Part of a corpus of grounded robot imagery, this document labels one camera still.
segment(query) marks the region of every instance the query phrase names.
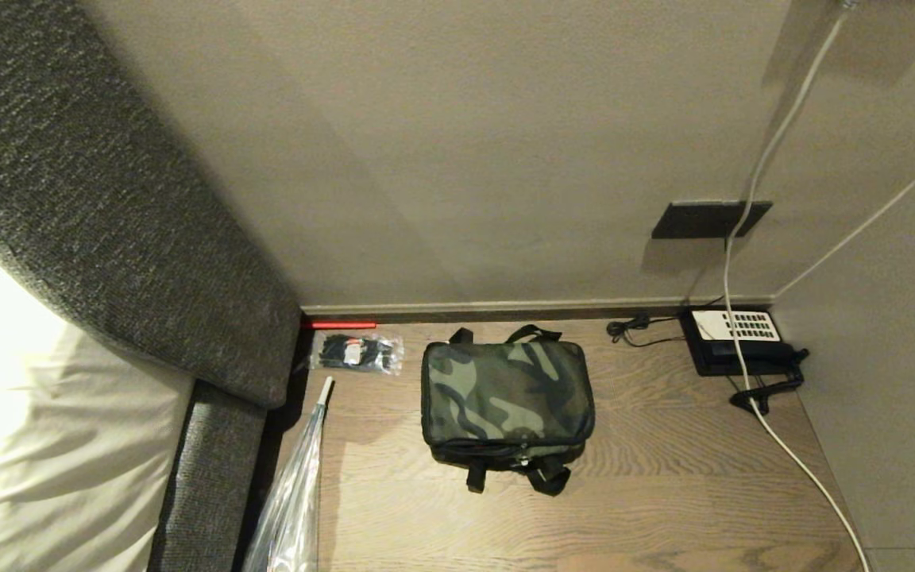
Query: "clear plastic bag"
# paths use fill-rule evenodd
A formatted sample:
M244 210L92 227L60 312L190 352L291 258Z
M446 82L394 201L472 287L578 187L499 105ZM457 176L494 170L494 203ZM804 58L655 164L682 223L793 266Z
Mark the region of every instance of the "clear plastic bag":
M320 442L326 400L334 380L323 384L302 437L277 472L264 503L243 572L316 572L319 558Z
M355 369L356 372L396 376L400 373L403 358L404 346L400 337L320 330L313 336L309 366L310 369L342 367Z

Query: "telephone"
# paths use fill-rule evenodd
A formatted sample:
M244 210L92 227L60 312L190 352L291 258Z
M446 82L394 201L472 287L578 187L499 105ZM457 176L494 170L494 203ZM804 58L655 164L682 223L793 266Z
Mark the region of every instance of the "telephone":
M785 374L786 380L766 387L740 391L730 403L751 409L751 399L758 403L762 414L769 412L767 398L783 391L792 391L803 384L800 362L810 355L806 349L796 350L783 341L766 311L734 309L730 323L726 308L689 308L680 315L680 326L694 361L698 376L740 376L740 360L736 357L735 335L740 341L748 376Z

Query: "camouflage bag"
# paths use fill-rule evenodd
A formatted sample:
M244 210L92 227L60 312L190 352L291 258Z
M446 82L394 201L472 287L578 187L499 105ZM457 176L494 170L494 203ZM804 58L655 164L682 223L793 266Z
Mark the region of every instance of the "camouflage bag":
M467 466L474 493L486 470L514 470L558 495L570 478L564 463L581 455L595 427L585 352L537 326L502 344L472 337L461 328L422 358L422 435L433 457Z

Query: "gray fabric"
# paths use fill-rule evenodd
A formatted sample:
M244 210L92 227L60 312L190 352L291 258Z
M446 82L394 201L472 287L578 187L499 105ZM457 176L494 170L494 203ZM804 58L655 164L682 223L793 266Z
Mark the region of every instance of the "gray fabric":
M0 0L0 264L95 336L284 401L291 291L72 0Z
M228 572L265 411L197 381L148 572Z

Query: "wood grain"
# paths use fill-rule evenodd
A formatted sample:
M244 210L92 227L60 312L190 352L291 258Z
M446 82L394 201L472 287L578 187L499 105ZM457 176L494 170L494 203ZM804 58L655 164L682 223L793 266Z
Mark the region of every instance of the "wood grain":
M729 381L693 371L683 343L614 345L603 319L538 324L585 349L596 401L595 434L559 497L499 472L473 495L464 471L430 456L421 357L460 323L384 328L404 339L400 376L310 373L306 414L323 378L337 380L323 435L323 569L855 569L824 498L755 417L728 404ZM477 341L500 342L522 325L472 328ZM676 323L658 323L642 336L673 334ZM284 435L280 462L306 414ZM767 418L838 497L798 395L774 398Z

